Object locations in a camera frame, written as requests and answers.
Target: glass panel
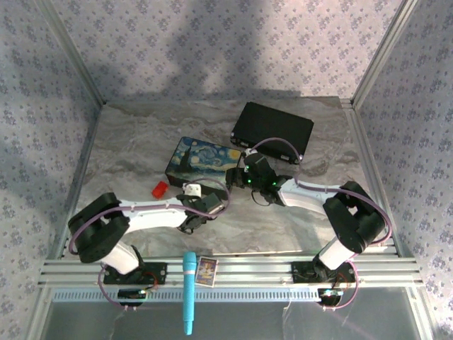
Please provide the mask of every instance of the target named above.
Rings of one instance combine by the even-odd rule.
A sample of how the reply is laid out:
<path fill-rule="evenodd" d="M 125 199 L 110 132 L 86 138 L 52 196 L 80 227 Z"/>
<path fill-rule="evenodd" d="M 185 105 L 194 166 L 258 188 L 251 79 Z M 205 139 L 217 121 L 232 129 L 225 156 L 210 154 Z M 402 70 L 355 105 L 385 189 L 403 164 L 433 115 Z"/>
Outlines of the glass panel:
<path fill-rule="evenodd" d="M 406 291 L 361 289 L 350 307 L 323 312 L 312 302 L 198 303 L 191 339 L 410 339 L 418 336 Z M 106 302 L 53 303 L 45 340 L 187 339 L 182 304 L 123 312 Z"/>

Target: metal frame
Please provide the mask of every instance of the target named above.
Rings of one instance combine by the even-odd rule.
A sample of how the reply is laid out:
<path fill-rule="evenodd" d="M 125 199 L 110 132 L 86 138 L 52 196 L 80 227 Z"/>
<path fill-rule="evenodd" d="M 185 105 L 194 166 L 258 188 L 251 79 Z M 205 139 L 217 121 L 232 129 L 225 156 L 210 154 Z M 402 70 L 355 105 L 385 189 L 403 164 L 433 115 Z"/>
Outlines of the metal frame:
<path fill-rule="evenodd" d="M 391 213 L 389 201 L 385 195 L 384 186 L 379 175 L 379 171 L 372 156 L 372 148 L 366 137 L 365 127 L 362 119 L 353 108 L 352 103 L 347 100 L 342 101 L 343 109 L 351 127 L 352 137 L 355 145 L 359 148 L 359 158 L 362 164 L 365 178 L 369 185 L 370 195 L 373 200 L 380 204 L 383 209 L 389 214 L 393 225 L 393 236 L 397 253 L 401 257 L 409 256 L 409 253 L 398 235 L 398 226 L 395 224 Z M 415 323 L 417 324 L 418 332 L 422 339 L 438 339 L 440 337 L 439 327 L 432 313 L 430 302 L 424 291 L 424 288 L 415 288 L 408 286 L 406 292 L 411 305 Z"/>
<path fill-rule="evenodd" d="M 371 90 L 374 82 L 376 81 L 379 73 L 384 67 L 388 60 L 391 51 L 401 37 L 403 29 L 411 17 L 411 14 L 417 5 L 418 0 L 403 0 L 399 6 L 390 26 L 381 40 L 373 59 L 368 65 L 367 71 L 359 83 L 359 86 L 355 90 L 354 96 L 352 96 L 352 106 L 355 110 L 358 110 L 363 104 L 365 97 Z"/>
<path fill-rule="evenodd" d="M 101 93 L 96 87 L 93 78 L 91 78 L 90 72 L 86 68 L 76 45 L 64 27 L 62 19 L 59 17 L 54 5 L 50 0 L 35 0 L 35 2 L 41 11 L 41 14 L 44 16 L 44 19 L 49 24 L 52 32 L 55 34 L 55 37 L 58 39 L 60 46 L 66 53 L 81 82 L 84 84 L 89 96 L 96 103 L 98 109 L 101 109 L 105 101 L 102 99 Z"/>
<path fill-rule="evenodd" d="M 66 220 L 64 221 L 64 225 L 67 226 L 69 220 L 76 211 L 77 201 L 79 200 L 80 192 L 82 189 L 82 184 L 84 182 L 84 177 L 86 173 L 86 167 L 88 166 L 88 161 L 90 159 L 91 150 L 93 149 L 94 140 L 96 138 L 96 133 L 98 131 L 99 122 L 101 121 L 101 114 L 98 114 L 96 121 L 94 122 L 93 126 L 91 127 L 90 131 L 88 132 L 88 139 L 85 141 L 85 144 L 82 148 L 82 156 L 77 164 L 77 168 L 74 174 L 74 180 L 71 185 L 71 189 L 69 191 L 69 203 L 68 203 L 68 214 L 66 216 Z M 61 259 L 64 257 L 64 250 L 67 247 L 67 242 L 69 241 L 69 229 L 64 228 L 62 232 L 62 236 L 59 239 L 58 245 L 52 249 L 50 252 L 51 259 Z"/>
<path fill-rule="evenodd" d="M 219 259 L 215 288 L 331 288 L 330 283 L 292 283 L 291 262 L 311 261 L 313 255 L 216 256 Z M 182 258 L 152 258 L 145 261 L 168 263 L 165 288 L 183 287 Z M 419 287 L 423 284 L 414 258 L 395 254 L 360 255 L 354 260 L 360 287 Z M 47 288 L 90 288 L 97 286 L 99 263 L 77 260 L 49 260 L 42 267 L 38 286 Z"/>
<path fill-rule="evenodd" d="M 101 94 L 96 88 L 52 2 L 49 0 L 36 0 L 36 3 L 84 83 L 90 97 L 101 108 L 104 104 Z M 365 129 L 354 109 L 357 110 L 362 105 L 394 45 L 400 38 L 417 3 L 418 0 L 403 0 L 352 100 L 341 100 L 350 124 L 352 136 L 355 139 L 355 144 L 359 148 L 360 160 L 371 195 L 389 213 L 389 203 L 384 195 L 384 189 L 378 176 L 377 167 L 374 163 L 367 138 L 365 137 Z M 71 202 L 73 204 L 70 207 L 71 212 L 74 211 L 76 199 L 79 197 L 89 153 L 96 136 L 97 124 L 98 122 L 96 122 L 94 133 L 91 135 L 92 139 L 88 142 L 86 158 L 81 163 L 79 180 L 75 182 L 74 196 Z M 63 254 L 65 243 L 67 242 L 67 235 L 66 233 L 59 243 L 57 258 L 61 258 Z M 362 288 L 406 287 L 408 299 L 421 338 L 437 339 L 435 319 L 432 317 L 432 313 L 428 307 L 426 292 L 422 289 L 423 282 L 415 259 L 398 257 L 406 255 L 397 232 L 394 233 L 394 238 L 390 239 L 388 243 L 378 247 L 368 248 L 365 254 L 355 258 L 359 277 L 363 280 L 360 281 L 360 286 Z M 292 284 L 289 263 L 291 261 L 309 261 L 312 259 L 313 254 L 289 251 L 279 254 L 233 254 L 233 256 L 215 254 L 215 256 L 220 260 L 219 273 L 216 281 L 216 286 L 220 287 L 220 289 L 236 287 L 236 289 L 246 288 L 258 290 L 266 288 L 266 290 L 278 289 L 287 291 L 288 288 L 292 290 L 311 290 L 325 287 L 324 285 Z M 181 259 L 154 260 L 170 263 L 168 266 L 168 285 L 166 287 L 171 286 L 172 288 L 170 289 L 175 291 L 180 290 L 183 282 Z M 83 289 L 92 290 L 95 288 L 95 284 L 97 284 L 98 270 L 99 267 L 96 264 L 80 264 L 76 260 L 46 261 L 38 283 L 40 293 L 26 339 L 40 339 L 50 308 L 50 302 L 52 298 L 55 298 L 56 292 L 61 292 L 61 289 L 67 288 L 79 291 Z M 117 287 L 109 289 L 114 293 Z"/>

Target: black case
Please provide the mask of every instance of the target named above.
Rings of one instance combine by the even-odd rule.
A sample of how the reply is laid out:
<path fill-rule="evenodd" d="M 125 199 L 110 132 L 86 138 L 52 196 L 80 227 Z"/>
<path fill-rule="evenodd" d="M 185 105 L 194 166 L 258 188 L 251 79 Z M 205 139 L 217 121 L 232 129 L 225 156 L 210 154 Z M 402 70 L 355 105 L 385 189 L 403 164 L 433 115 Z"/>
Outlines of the black case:
<path fill-rule="evenodd" d="M 240 158 L 241 152 L 237 149 L 182 137 L 166 167 L 165 175 L 172 186 L 179 188 L 184 183 L 202 177 L 214 178 L 226 185 L 227 169 L 236 167 Z M 227 199 L 224 189 L 216 187 L 215 183 L 202 181 L 200 184 L 204 195 L 215 193 L 222 200 Z"/>
<path fill-rule="evenodd" d="M 266 138 L 280 137 L 294 145 L 298 153 L 304 156 L 313 126 L 310 119 L 248 102 L 231 132 L 230 140 L 234 145 L 247 148 Z M 282 142 L 267 142 L 257 150 L 291 164 L 299 163 L 294 151 Z"/>

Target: small card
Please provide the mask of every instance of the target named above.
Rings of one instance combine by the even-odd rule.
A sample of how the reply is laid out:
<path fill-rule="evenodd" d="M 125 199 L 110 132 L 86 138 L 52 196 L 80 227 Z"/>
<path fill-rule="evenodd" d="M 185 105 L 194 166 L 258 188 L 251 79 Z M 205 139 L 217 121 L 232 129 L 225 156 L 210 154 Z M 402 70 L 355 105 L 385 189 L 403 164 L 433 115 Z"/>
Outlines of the small card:
<path fill-rule="evenodd" d="M 198 262 L 195 283 L 206 287 L 214 287 L 215 273 L 217 271 L 218 262 L 219 261 L 216 259 L 201 256 L 200 261 Z"/>

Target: light blue microphone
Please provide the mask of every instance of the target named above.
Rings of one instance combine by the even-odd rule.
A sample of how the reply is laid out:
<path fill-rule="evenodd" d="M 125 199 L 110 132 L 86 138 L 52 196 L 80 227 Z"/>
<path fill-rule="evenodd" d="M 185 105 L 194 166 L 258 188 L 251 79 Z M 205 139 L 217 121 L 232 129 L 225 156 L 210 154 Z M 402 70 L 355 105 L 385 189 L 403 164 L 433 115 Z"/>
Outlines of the light blue microphone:
<path fill-rule="evenodd" d="M 183 320 L 185 335 L 192 334 L 192 323 L 195 318 L 195 271 L 197 269 L 197 256 L 193 251 L 184 253 L 184 302 Z"/>

